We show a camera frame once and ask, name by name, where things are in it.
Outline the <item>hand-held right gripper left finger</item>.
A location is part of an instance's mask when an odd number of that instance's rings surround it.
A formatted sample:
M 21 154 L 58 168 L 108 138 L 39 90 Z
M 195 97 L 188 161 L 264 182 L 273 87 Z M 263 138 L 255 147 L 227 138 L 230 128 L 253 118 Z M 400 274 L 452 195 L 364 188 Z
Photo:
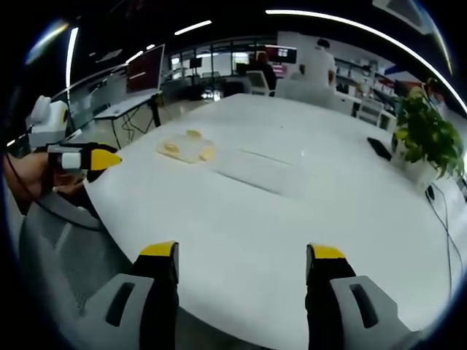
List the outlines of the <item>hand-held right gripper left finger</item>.
M 145 247 L 129 273 L 107 282 L 78 321 L 86 349 L 174 349 L 179 243 Z

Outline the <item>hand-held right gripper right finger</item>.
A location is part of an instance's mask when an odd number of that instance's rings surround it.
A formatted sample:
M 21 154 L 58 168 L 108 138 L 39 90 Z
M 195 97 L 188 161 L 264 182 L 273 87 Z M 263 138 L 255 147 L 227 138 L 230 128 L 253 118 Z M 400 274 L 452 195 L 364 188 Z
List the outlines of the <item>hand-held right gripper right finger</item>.
M 397 303 L 331 246 L 306 246 L 305 308 L 309 349 L 408 349 L 413 342 Z

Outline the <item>person's left hand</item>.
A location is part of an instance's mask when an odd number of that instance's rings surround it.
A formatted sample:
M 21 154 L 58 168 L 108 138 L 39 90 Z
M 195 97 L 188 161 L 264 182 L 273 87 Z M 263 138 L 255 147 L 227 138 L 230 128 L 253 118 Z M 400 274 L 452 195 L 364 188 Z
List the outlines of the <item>person's left hand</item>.
M 46 152 L 31 153 L 22 158 L 5 153 L 3 169 L 6 183 L 18 205 L 28 206 L 51 191 L 74 196 L 84 189 L 82 177 L 58 165 L 50 165 Z

